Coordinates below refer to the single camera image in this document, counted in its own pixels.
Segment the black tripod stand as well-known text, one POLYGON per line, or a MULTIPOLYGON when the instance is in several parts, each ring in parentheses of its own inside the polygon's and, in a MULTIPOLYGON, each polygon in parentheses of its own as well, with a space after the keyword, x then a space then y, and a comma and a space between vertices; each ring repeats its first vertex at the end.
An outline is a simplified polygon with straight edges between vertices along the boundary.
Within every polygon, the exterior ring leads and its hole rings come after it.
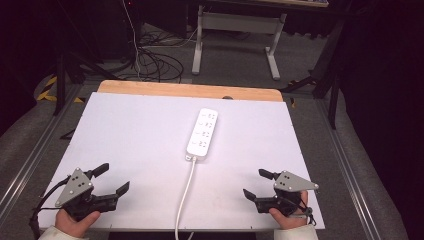
POLYGON ((99 66, 102 63, 100 48, 89 16, 91 0, 49 0, 47 7, 53 10, 49 17, 54 32, 57 59, 57 103, 54 115, 65 108, 66 76, 73 84, 85 81, 82 65, 105 79, 115 79, 110 71, 99 66))

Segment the white power strip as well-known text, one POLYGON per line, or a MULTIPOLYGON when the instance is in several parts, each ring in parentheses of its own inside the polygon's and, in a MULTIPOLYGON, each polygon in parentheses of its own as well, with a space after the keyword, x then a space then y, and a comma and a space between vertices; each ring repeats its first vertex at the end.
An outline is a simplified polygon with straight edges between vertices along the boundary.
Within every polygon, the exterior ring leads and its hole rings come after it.
POLYGON ((202 108, 199 111, 186 147, 185 159, 187 161, 199 161, 206 158, 217 119, 218 112, 215 110, 202 108))

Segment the aluminium floor rail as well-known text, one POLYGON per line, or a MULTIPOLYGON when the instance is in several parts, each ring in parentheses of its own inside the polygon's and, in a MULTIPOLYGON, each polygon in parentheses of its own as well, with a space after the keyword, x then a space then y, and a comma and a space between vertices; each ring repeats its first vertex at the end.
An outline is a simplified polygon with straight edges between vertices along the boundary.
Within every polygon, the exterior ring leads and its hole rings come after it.
POLYGON ((332 145, 335 148, 340 171, 343 175, 344 182, 348 188, 350 197, 360 219, 361 225, 364 229, 367 240, 381 240, 380 233, 376 227, 375 221, 371 215, 364 195, 354 175, 353 169, 342 146, 342 142, 339 138, 338 132, 332 128, 332 125, 328 120, 328 111, 326 109, 326 104, 323 100, 316 100, 315 103, 326 125, 327 131, 329 132, 332 145))
POLYGON ((82 85, 67 87, 65 103, 41 101, 0 137, 0 222, 18 201, 82 85))

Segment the person's left hand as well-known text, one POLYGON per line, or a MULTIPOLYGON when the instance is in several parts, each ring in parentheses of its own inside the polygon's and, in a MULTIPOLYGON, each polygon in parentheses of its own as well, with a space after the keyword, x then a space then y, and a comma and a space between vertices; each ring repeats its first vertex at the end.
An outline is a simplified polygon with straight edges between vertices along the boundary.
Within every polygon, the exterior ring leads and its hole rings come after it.
POLYGON ((101 213, 94 211, 84 219, 74 220, 65 210, 61 209, 56 214, 55 227, 60 231, 76 238, 83 238, 86 231, 99 219, 101 213))

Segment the white metal desk frame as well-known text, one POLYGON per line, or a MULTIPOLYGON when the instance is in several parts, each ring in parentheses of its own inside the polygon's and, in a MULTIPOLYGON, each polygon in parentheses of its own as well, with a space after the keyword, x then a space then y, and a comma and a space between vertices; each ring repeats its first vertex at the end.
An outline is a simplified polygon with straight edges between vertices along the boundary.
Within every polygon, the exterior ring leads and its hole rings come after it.
POLYGON ((272 34, 273 41, 270 46, 264 48, 268 66, 273 80, 281 78, 275 60, 275 51, 278 46, 287 15, 282 13, 278 18, 244 16, 224 13, 210 13, 200 5, 197 12, 196 45, 191 72, 194 75, 200 73, 202 59, 202 34, 204 30, 239 31, 259 34, 272 34))

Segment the white table cover board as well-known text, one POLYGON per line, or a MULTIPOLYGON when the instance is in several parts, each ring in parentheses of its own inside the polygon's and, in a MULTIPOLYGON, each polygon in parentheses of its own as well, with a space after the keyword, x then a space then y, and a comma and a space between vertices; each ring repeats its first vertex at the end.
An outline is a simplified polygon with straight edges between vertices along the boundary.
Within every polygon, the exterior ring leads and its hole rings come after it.
POLYGON ((259 169, 309 176, 283 102, 94 93, 52 178, 108 163, 97 195, 126 182, 128 192, 95 228, 105 231, 259 231, 276 228, 257 212, 247 189, 273 195, 259 169), (199 111, 218 112, 205 159, 187 161, 199 111))

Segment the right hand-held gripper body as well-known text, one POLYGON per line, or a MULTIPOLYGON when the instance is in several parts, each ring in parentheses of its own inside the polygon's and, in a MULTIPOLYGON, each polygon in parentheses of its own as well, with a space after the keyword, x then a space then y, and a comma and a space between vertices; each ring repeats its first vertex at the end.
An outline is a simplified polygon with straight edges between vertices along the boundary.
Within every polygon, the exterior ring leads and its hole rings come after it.
MULTIPOLYGON (((289 171, 280 172, 274 180, 273 197, 258 198, 253 202, 259 213, 268 213, 271 208, 278 209, 286 217, 295 217, 294 212, 300 208, 301 192, 317 190, 319 185, 297 176, 289 171)), ((303 217, 312 217, 313 210, 308 205, 302 209, 303 217)))

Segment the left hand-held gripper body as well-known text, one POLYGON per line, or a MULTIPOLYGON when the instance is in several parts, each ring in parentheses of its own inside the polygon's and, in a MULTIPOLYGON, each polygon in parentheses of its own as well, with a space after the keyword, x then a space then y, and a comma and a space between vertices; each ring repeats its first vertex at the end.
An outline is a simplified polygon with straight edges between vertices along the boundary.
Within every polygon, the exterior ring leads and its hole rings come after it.
POLYGON ((94 211, 115 211, 119 197, 114 194, 96 196, 94 185, 85 175, 86 171, 76 168, 66 181, 55 207, 64 209, 74 220, 80 221, 94 211))

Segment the black metal stand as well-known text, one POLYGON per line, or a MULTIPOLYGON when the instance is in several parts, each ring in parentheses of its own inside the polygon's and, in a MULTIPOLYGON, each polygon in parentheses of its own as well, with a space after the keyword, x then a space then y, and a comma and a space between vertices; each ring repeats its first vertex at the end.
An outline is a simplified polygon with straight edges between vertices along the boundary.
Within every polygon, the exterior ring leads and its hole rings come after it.
POLYGON ((337 21, 310 75, 300 81, 293 81, 287 87, 280 89, 282 93, 291 93, 308 84, 315 83, 315 88, 312 90, 315 99, 323 99, 328 92, 331 92, 327 119, 332 129, 336 128, 336 108, 340 89, 337 74, 340 69, 340 61, 337 60, 336 52, 344 25, 344 20, 337 21))

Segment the person's right hand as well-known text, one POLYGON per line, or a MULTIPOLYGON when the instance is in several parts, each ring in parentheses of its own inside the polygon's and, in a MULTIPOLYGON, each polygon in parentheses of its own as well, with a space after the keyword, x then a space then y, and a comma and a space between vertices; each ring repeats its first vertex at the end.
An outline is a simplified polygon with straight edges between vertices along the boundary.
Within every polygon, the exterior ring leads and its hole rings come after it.
POLYGON ((294 212, 295 217, 286 217, 278 209, 271 208, 269 213, 273 219, 278 223, 282 230, 289 230, 298 227, 305 226, 308 223, 306 217, 303 217, 302 209, 307 206, 308 203, 308 192, 301 192, 300 208, 297 208, 294 212))

